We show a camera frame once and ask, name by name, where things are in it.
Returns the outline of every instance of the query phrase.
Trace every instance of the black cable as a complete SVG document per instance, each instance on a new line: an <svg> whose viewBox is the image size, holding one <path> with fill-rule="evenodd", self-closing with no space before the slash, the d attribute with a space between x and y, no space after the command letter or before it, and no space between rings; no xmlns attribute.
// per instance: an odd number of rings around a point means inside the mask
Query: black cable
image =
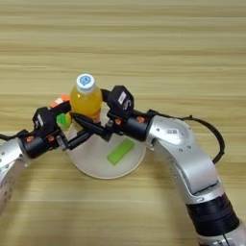
<svg viewBox="0 0 246 246"><path fill-rule="evenodd" d="M223 138L223 136L220 134L219 130L216 129L213 125L211 125L209 122L199 119L199 118L194 118L192 115L187 116L187 117L175 117L175 116L171 116L168 114L164 114L164 113L159 113L157 111L152 111L149 110L147 113L142 113L139 111L134 111L134 116L142 116L142 117L149 117L152 118L154 116L161 116L161 117L165 117L165 118L175 118L175 119L180 119L183 121L186 120L190 120L190 121L196 121L200 124L202 124L203 126L207 127L216 137L218 143L219 143L219 153L216 155L216 157L212 160L212 162L214 164L218 163L221 158L223 157L223 155L225 154L225 148L226 148L226 144L225 144L225 140Z"/></svg>
<svg viewBox="0 0 246 246"><path fill-rule="evenodd" d="M16 135L1 135L0 134L0 139L2 139L4 141L10 141L10 140L17 138L17 137L28 137L30 135L36 135L36 134L34 132L29 133L26 130L23 130Z"/></svg>

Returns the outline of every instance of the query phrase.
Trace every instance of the white bottle cap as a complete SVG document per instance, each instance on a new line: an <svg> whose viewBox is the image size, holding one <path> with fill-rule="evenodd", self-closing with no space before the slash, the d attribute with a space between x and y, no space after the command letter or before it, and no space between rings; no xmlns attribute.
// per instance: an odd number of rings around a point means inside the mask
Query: white bottle cap
<svg viewBox="0 0 246 246"><path fill-rule="evenodd" d="M77 89L84 94L92 92L95 86L95 79L90 74L84 73L77 78Z"/></svg>

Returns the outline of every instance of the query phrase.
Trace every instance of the wood grain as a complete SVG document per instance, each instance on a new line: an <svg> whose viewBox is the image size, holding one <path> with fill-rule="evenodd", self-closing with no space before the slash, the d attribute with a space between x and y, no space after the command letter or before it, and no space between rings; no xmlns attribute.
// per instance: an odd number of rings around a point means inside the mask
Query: wood grain
<svg viewBox="0 0 246 246"><path fill-rule="evenodd" d="M31 118L81 72L125 85L140 110L198 115L227 140L218 171L246 222L244 0L2 0L1 133ZM192 124L214 156L209 132ZM99 181L61 151L36 160L0 219L1 246L197 245L169 172L152 153L131 175Z"/></svg>

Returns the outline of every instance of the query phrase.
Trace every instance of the white plate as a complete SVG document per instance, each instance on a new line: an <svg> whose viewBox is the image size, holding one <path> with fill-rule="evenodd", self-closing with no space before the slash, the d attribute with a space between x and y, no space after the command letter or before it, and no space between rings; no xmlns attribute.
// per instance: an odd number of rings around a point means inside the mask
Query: white plate
<svg viewBox="0 0 246 246"><path fill-rule="evenodd" d="M101 121L108 121L107 110L102 110ZM76 136L77 131L71 125L68 139ZM144 143L131 139L135 147L116 165L111 164L107 156L114 150L126 136L113 135L110 142L106 142L98 135L93 135L86 143L73 151L67 151L73 163L87 175L98 179L117 179L133 172L142 162L146 146Z"/></svg>

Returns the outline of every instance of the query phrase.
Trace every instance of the green block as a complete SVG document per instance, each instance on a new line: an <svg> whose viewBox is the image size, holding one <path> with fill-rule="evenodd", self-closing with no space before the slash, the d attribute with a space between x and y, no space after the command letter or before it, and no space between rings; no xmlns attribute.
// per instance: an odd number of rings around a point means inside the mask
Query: green block
<svg viewBox="0 0 246 246"><path fill-rule="evenodd" d="M67 122L65 114L62 113L60 115L57 116L57 122L64 127L65 129L68 129L70 127L69 122Z"/></svg>
<svg viewBox="0 0 246 246"><path fill-rule="evenodd" d="M126 139L107 156L107 159L112 165L117 165L134 147L135 144Z"/></svg>

